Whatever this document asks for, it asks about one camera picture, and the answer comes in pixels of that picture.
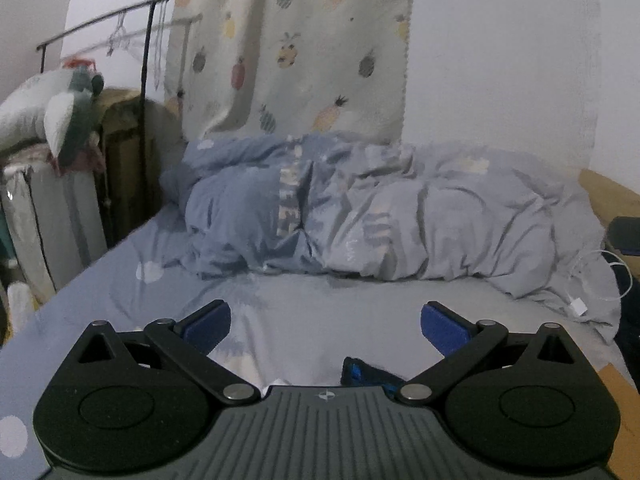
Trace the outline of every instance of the blue gripper pad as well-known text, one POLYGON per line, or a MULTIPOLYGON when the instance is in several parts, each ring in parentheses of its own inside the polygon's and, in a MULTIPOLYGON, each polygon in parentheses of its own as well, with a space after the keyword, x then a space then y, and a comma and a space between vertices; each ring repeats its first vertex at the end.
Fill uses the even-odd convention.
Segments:
POLYGON ((342 363, 340 386, 382 386, 389 399, 393 399, 396 390, 404 381, 380 368, 374 368, 361 359, 347 357, 342 363))
POLYGON ((422 335, 444 357, 471 341, 471 335, 466 328, 429 304, 426 304, 420 313, 420 328, 422 335))
POLYGON ((209 354, 231 330, 231 308, 223 303, 184 328, 182 339, 204 355, 209 354))

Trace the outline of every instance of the white polka dot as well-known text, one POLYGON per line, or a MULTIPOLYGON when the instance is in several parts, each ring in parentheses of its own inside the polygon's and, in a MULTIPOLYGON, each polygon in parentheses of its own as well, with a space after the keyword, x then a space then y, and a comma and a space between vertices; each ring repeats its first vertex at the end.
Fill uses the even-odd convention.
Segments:
POLYGON ((27 427, 16 416, 0 418, 0 452, 7 458, 18 458, 27 449, 27 427))
POLYGON ((204 139, 201 140, 198 144, 199 150, 208 150, 209 148, 213 148, 214 141, 212 139, 204 139))
POLYGON ((160 264, 155 262, 145 262, 138 264, 136 269, 136 278, 145 283, 153 283, 162 278, 164 269, 160 264))

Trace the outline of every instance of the white cable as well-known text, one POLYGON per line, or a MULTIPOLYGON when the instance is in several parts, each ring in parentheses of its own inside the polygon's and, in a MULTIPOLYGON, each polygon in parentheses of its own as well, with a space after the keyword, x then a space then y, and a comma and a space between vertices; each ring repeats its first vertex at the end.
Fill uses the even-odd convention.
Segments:
POLYGON ((604 250, 604 249, 596 249, 596 250, 593 250, 593 251, 588 251, 587 253, 584 253, 582 255, 579 255, 576 258, 574 264, 571 266, 571 269, 569 270, 569 277, 567 278, 567 286, 565 287, 564 291, 567 294, 567 296, 569 297, 569 299, 573 302, 573 301, 575 301, 576 299, 579 299, 579 298, 573 298, 569 294, 568 285, 569 285, 569 282, 571 282, 572 278, 577 278, 580 281, 580 283, 582 284, 582 288, 584 289, 584 291, 587 294, 589 294, 593 298, 596 298, 597 300, 602 300, 602 301, 618 301, 618 300, 621 300, 628 293, 631 292, 631 289, 633 288, 633 285, 634 285, 633 274, 631 273, 631 269, 629 269, 629 266, 617 254, 612 253, 611 251, 604 250), (578 266, 578 264, 582 260, 584 260, 585 257, 589 256, 590 254, 610 254, 611 256, 613 256, 618 261, 610 263, 610 264, 607 262, 609 264, 609 267, 613 267, 613 266, 623 266, 623 267, 625 267, 626 273, 629 275, 629 286, 627 287, 627 289, 624 292, 624 294, 622 294, 621 296, 615 296, 615 297, 613 297, 613 296, 609 296, 609 297, 607 297, 607 296, 598 296, 597 294, 594 293, 593 289, 589 286, 589 283, 587 282, 587 280, 583 279, 578 274, 576 274, 575 269, 578 266))

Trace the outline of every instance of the metal clothes rack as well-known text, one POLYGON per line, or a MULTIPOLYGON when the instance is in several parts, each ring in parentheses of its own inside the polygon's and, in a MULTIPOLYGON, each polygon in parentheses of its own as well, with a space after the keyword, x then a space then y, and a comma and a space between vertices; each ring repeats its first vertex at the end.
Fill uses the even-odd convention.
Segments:
POLYGON ((142 172, 142 186, 145 192, 143 193, 144 203, 143 208, 145 213, 149 211, 148 197, 146 190, 148 189, 147 181, 146 181, 146 142, 145 142, 145 99, 146 99, 146 74, 147 74, 147 65, 149 58, 149 46, 151 44, 151 30, 153 28, 154 21, 154 13, 156 12, 156 6, 163 2, 168 2, 169 0, 144 0, 142 2, 138 2, 136 4, 121 7, 120 9, 112 10, 111 12, 107 12, 106 14, 102 14, 101 16, 97 16, 96 18, 89 20, 84 23, 80 23, 80 25, 76 25, 64 32, 60 32, 56 36, 49 38, 48 40, 43 41, 36 47, 36 51, 42 51, 42 59, 40 61, 40 73, 44 72, 44 61, 47 55, 47 46, 51 43, 61 40, 62 38, 77 32, 78 30, 82 30, 83 28, 90 27, 91 25, 95 25, 95 23, 103 22, 104 20, 108 20, 109 18, 113 18, 123 12, 128 12, 130 10, 143 9, 144 7, 149 7, 148 20, 146 22, 146 34, 145 34, 145 49, 142 58, 142 69, 140 71, 140 118, 138 120, 138 126, 140 128, 140 171, 142 172))

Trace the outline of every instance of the metal screw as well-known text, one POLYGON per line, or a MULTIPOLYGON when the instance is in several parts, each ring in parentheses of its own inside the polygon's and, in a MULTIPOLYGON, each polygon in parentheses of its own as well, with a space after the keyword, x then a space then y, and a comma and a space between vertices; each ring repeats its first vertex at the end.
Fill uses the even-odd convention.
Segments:
POLYGON ((431 397, 433 391, 424 384, 405 384, 400 388, 400 395, 408 400, 424 400, 431 397))
POLYGON ((222 394, 229 400, 247 400, 254 394, 254 388, 246 383, 230 384, 222 390, 222 394))

